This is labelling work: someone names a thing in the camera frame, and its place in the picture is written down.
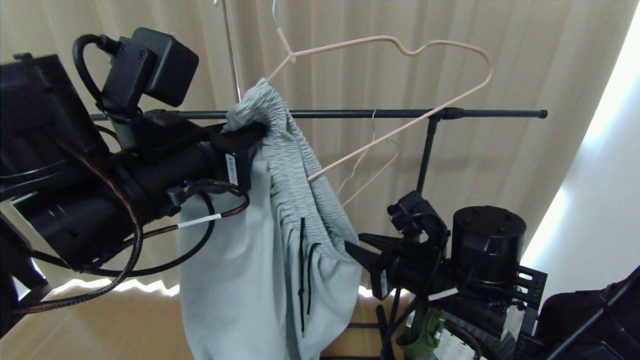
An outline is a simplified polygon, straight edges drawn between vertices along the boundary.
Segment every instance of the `green cloth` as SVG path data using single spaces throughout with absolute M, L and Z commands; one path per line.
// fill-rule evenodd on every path
M 405 326 L 396 343 L 410 359 L 421 359 L 432 353 L 440 344 L 444 328 L 444 311 L 420 305 L 415 310 L 411 327 Z

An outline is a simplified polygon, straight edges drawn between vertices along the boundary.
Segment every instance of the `clothing tag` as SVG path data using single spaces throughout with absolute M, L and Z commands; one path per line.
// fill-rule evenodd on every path
M 413 318 L 415 317 L 415 310 L 413 310 L 410 314 L 409 317 L 406 319 L 406 326 L 407 327 L 411 327 L 411 325 L 413 324 Z
M 382 296 L 389 294 L 387 287 L 387 270 L 382 270 L 380 273 L 380 287 L 382 288 Z
M 236 158 L 233 155 L 225 154 L 227 158 L 227 172 L 229 173 L 229 182 L 238 185 L 238 175 L 236 173 Z

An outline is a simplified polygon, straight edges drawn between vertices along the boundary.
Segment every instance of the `wooden floor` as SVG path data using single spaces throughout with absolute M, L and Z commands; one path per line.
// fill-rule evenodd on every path
M 79 295 L 74 288 L 60 296 Z M 401 298 L 402 309 L 407 297 Z M 387 314 L 392 298 L 383 302 Z M 376 322 L 380 301 L 360 297 L 352 322 Z M 346 329 L 326 356 L 377 356 L 377 329 Z M 400 359 L 400 350 L 394 349 Z M 180 295 L 112 291 L 78 306 L 27 315 L 0 341 L 2 360 L 192 359 L 182 330 Z

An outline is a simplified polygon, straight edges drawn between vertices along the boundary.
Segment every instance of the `drawstring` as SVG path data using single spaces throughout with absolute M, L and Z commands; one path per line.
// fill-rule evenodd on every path
M 311 257 L 314 255 L 316 246 L 320 243 L 314 243 L 309 249 L 309 259 L 307 260 L 307 287 L 309 288 L 309 296 L 307 297 L 307 315 L 311 312 Z
M 298 264 L 300 266 L 300 288 L 298 289 L 298 298 L 300 299 L 300 330 L 304 334 L 305 332 L 305 218 L 300 218 L 300 247 L 298 247 Z M 313 243 L 309 249 L 309 257 L 307 259 L 307 288 L 309 295 L 307 297 L 307 315 L 311 313 L 311 259 L 314 255 L 314 250 L 320 243 Z
M 305 239 L 305 218 L 300 218 L 300 247 L 298 248 L 298 264 L 300 265 L 300 288 L 298 289 L 298 298 L 300 299 L 300 329 L 305 332 L 305 248 L 303 241 Z

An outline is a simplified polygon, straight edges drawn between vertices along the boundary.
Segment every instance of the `curtain fold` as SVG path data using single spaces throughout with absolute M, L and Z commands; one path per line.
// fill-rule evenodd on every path
M 173 33 L 200 57 L 180 109 L 227 110 L 237 102 L 238 92 L 243 94 L 276 69 L 285 51 L 271 18 L 271 1 L 220 3 L 215 7 L 208 0 L 3 0 L 0 60 L 10 61 L 11 54 L 26 51 L 35 56 L 58 53 L 85 105 L 95 113 L 73 67 L 73 41 L 85 33 L 129 37 L 144 26 Z M 294 51 L 369 35 L 395 36 L 408 49 L 434 39 L 486 49 L 496 66 L 494 78 L 455 106 L 547 109 L 549 116 L 442 121 L 423 196 L 449 226 L 453 213 L 465 206 L 508 208 L 527 222 L 528 242 L 575 156 L 636 6 L 635 1 L 578 0 L 282 0 L 278 18 Z M 109 69 L 107 57 L 94 49 L 86 53 L 96 83 L 102 84 Z M 298 58 L 273 85 L 292 110 L 432 108 L 480 83 L 485 75 L 483 60 L 462 49 L 432 47 L 407 58 L 391 44 L 375 43 Z M 141 107 L 167 108 L 148 97 Z M 376 135 L 381 136 L 408 120 L 374 121 Z M 371 124 L 371 119 L 298 120 L 324 166 L 370 142 Z M 426 129 L 425 121 L 395 136 L 398 158 L 346 206 L 358 232 L 396 233 L 386 207 L 415 188 Z M 395 152 L 392 143 L 373 147 L 340 198 L 348 199 Z M 351 175 L 355 161 L 327 173 L 335 190 Z M 171 221 L 163 219 L 150 228 Z M 32 229 L 29 234 L 38 242 Z M 138 268 L 165 263 L 176 255 L 174 235 L 149 239 Z M 122 268 L 127 256 L 121 254 L 107 267 Z M 78 276 L 42 268 L 54 286 Z M 158 279 L 173 286 L 177 271 L 140 281 Z

